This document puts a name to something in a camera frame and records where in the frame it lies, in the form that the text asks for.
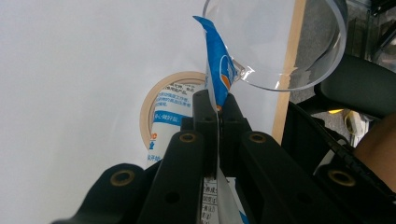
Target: clear plastic cup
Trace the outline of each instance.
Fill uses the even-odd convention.
[[[241,79],[272,91],[313,86],[339,64],[347,41],[342,0],[206,0]]]

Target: white backdrop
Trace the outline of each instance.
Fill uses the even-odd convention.
[[[71,217],[107,168],[145,166],[140,106],[160,79],[205,71],[205,0],[0,2],[0,223]],[[277,94],[238,82],[253,129]]]

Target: masking tape roll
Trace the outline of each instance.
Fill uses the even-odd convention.
[[[163,88],[173,83],[180,84],[204,84],[205,74],[199,72],[180,72],[175,73],[159,81],[146,96],[140,110],[140,134],[147,149],[149,149],[149,142],[151,137],[151,128],[153,123],[153,113],[155,109],[155,101],[158,94]]]

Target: snack packet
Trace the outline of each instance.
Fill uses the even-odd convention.
[[[231,85],[238,74],[233,65],[233,60],[227,52],[221,37],[212,21],[194,16],[206,30],[206,48],[209,69],[206,72],[205,87],[213,89],[216,108],[218,111],[224,105]]]

